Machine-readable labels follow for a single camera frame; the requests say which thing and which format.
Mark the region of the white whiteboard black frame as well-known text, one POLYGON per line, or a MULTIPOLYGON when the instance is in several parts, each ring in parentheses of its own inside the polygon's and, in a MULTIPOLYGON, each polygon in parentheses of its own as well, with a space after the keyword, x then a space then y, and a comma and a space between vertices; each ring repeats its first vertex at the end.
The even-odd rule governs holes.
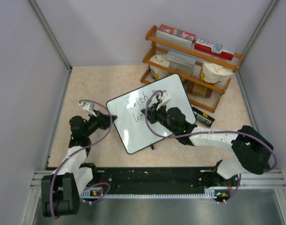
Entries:
POLYGON ((133 154, 162 140, 148 129, 141 112, 146 108, 151 95, 157 90, 165 90, 170 95, 171 100, 166 105, 167 109, 178 107, 186 116, 187 122, 196 123, 191 104, 178 74, 172 74, 113 98, 107 101, 106 106, 111 115, 117 116, 114 125, 128 154, 133 154))

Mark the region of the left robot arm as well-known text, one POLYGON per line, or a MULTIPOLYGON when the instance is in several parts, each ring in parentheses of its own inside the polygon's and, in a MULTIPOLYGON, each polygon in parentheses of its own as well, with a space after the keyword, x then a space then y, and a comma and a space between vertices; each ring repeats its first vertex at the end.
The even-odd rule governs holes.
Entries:
POLYGON ((41 180, 42 213, 44 217, 58 218, 74 215, 80 208, 80 195, 89 186, 99 182, 99 174, 92 164, 85 164, 91 150, 90 136, 98 129, 107 130, 116 115, 94 110, 86 120, 81 116, 70 119, 68 151, 60 166, 41 180))

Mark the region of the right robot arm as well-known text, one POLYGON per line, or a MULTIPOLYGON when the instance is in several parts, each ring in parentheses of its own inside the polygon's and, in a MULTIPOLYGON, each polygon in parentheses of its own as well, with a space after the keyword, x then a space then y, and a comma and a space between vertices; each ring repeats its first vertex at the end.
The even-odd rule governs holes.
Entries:
POLYGON ((191 124, 177 107, 166 109, 153 104, 141 110, 146 125, 159 124, 172 133, 171 139, 183 145, 207 146, 229 150, 234 156, 220 160, 212 169, 212 181, 224 185, 234 175, 250 172, 261 175, 268 171, 268 161, 274 156, 273 146, 251 126, 235 131, 212 130, 191 124))

